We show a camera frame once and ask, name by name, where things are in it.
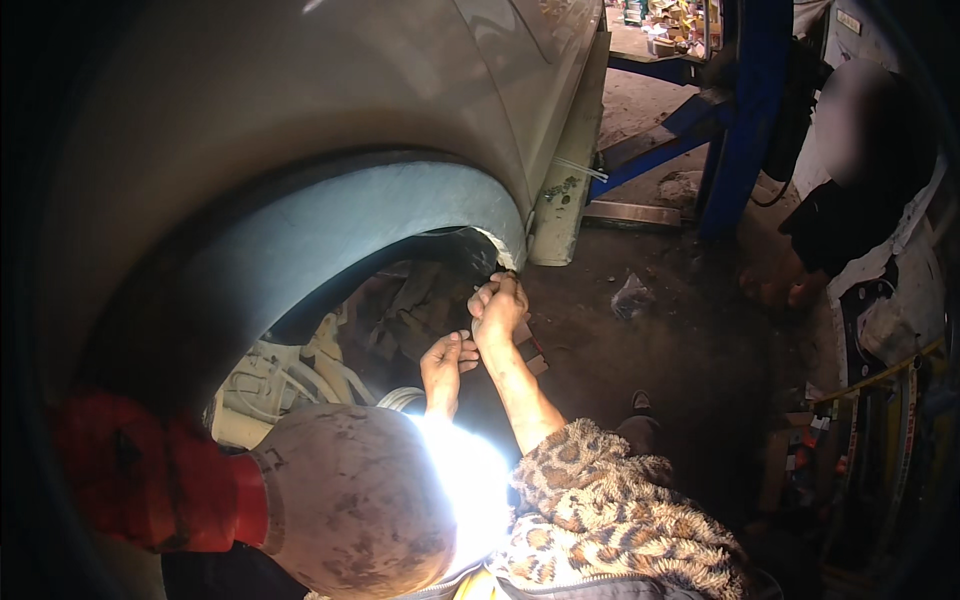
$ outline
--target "dirty floor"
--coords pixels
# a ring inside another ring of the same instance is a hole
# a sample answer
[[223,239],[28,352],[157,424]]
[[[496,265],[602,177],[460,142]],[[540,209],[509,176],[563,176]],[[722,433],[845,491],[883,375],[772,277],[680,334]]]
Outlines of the dirty floor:
[[[644,54],[646,35],[618,15],[608,9],[612,48]],[[600,147],[653,127],[696,91],[609,71]],[[705,156],[706,146],[679,156],[605,199],[691,209]],[[766,188],[760,195],[776,188],[759,184]],[[750,206],[738,242],[700,242],[692,229],[584,228],[571,265],[528,266],[522,274],[530,326],[550,366],[539,377],[547,396],[570,420],[615,428],[630,416],[634,390],[645,390],[676,487],[734,529],[752,517],[771,418],[803,397],[806,380],[837,385],[826,300],[797,322],[773,324],[736,284],[745,266],[774,267],[786,243],[776,227],[798,201],[791,189],[773,208]],[[621,321],[610,300],[629,273],[656,301]],[[458,422],[494,439],[511,460],[519,457],[484,373],[467,374],[460,406]]]

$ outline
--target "man's hand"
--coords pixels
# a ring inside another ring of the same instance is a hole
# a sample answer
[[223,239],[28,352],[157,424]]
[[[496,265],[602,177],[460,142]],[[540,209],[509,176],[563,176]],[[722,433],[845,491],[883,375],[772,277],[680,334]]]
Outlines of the man's hand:
[[467,310],[473,316],[473,339],[481,349],[512,344],[514,329],[523,321],[530,302],[523,286],[512,272],[494,273],[467,300]]
[[420,377],[426,392],[426,415],[453,420],[460,393],[460,373],[476,368],[477,345],[461,329],[437,340],[420,360]]

